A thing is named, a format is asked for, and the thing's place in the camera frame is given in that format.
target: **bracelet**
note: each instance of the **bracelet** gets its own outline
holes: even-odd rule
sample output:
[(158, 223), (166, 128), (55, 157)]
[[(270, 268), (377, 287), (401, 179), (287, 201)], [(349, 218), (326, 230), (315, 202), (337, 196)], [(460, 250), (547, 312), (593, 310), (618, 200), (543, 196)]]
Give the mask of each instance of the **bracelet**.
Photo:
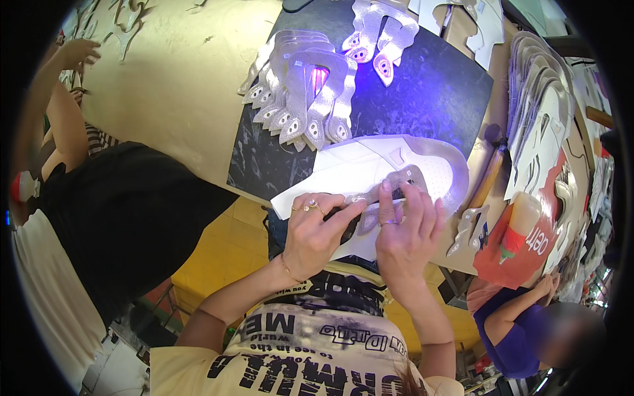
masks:
[(295, 278), (295, 276), (293, 276), (293, 274), (290, 273), (290, 270), (288, 269), (288, 266), (286, 265), (286, 262), (284, 261), (284, 252), (282, 252), (280, 254), (280, 258), (281, 258), (281, 264), (284, 267), (284, 271), (286, 271), (286, 273), (288, 274), (288, 276), (290, 276), (291, 278), (293, 278), (293, 280), (297, 283), (302, 283), (303, 281)]

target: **beige table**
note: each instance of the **beige table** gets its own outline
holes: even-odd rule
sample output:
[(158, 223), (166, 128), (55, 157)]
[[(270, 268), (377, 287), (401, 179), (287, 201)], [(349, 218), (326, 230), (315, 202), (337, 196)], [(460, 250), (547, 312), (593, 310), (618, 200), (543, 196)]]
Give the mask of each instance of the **beige table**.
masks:
[[(93, 18), (98, 20), (93, 40), (101, 41), (112, 26), (115, 8), (101, 1)], [(279, 0), (213, 0), (190, 10), (191, 0), (151, 0), (143, 26), (133, 39), (123, 64), (118, 62), (119, 43), (110, 37), (100, 48), (101, 60), (86, 70), (82, 109), (90, 124), (122, 140), (140, 141), (185, 164), (197, 176), (255, 201), (260, 198), (226, 185), (236, 128), (242, 112), (237, 87), (246, 77), (257, 48), (266, 42), (281, 10)], [(442, 24), (446, 7), (434, 15)], [(122, 12), (119, 23), (127, 22)], [(504, 130), (508, 112), (508, 59), (510, 40), (517, 32), (505, 20), (506, 43), (493, 50), (493, 92), (474, 149), (469, 156), (469, 196), (479, 184), (493, 148), (482, 140), (484, 130), (496, 123)], [(454, 7), (444, 38), (473, 58), (465, 47), (476, 25), (461, 7)], [(571, 148), (583, 152), (571, 133)], [(571, 158), (579, 191), (586, 191), (583, 163)], [(505, 180), (501, 175), (487, 197), (492, 229), (503, 212)], [(576, 205), (579, 216), (583, 203)], [(453, 243), (459, 215), (454, 215), (432, 262), (450, 269), (476, 274), (473, 253), (468, 250), (444, 256)]]

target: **tiled floor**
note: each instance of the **tiled floor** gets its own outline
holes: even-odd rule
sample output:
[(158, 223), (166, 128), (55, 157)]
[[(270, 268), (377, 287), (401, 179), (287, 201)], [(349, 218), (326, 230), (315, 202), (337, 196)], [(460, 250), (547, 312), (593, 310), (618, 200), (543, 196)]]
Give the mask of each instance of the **tiled floor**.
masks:
[[(176, 300), (182, 308), (192, 312), (207, 295), (268, 262), (267, 234), (262, 225), (265, 215), (258, 203), (239, 197), (225, 213), (207, 226), (196, 250), (172, 276)], [(424, 276), (436, 300), (451, 320), (456, 349), (460, 350), (461, 342), (465, 348), (473, 346), (479, 340), (476, 324), (467, 311), (444, 304), (437, 290), (444, 280), (438, 267), (428, 264)], [(388, 318), (403, 332), (409, 351), (420, 351), (407, 311), (397, 302), (389, 304), (386, 311)], [(186, 323), (186, 315), (182, 315), (182, 318), (183, 323)]]

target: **red label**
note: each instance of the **red label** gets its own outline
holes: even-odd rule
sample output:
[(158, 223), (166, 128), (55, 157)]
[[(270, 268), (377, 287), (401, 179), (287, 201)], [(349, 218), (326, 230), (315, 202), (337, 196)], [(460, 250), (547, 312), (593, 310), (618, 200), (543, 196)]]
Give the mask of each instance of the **red label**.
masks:
[(474, 267), (478, 276), (510, 289), (517, 289), (546, 261), (548, 254), (555, 246), (557, 235), (553, 225), (558, 212), (557, 197), (555, 196), (555, 177), (561, 172), (566, 156), (564, 150), (559, 150), (559, 158), (555, 167), (548, 171), (548, 178), (543, 188), (538, 191), (537, 199), (541, 202), (541, 216), (526, 239), (519, 252), (511, 259), (500, 261), (500, 243), (507, 229), (508, 221), (513, 212), (513, 205), (507, 206), (489, 235), (489, 243), (475, 255)]

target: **stack of leather pieces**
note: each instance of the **stack of leather pieces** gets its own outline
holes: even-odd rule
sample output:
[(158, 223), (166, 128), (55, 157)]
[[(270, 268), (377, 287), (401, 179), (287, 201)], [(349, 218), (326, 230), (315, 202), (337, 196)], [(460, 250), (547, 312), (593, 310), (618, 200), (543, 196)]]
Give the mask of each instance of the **stack of leather pieces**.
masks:
[(504, 199), (536, 195), (570, 135), (574, 115), (572, 72), (540, 37), (519, 32), (508, 70), (508, 150), (512, 161)]

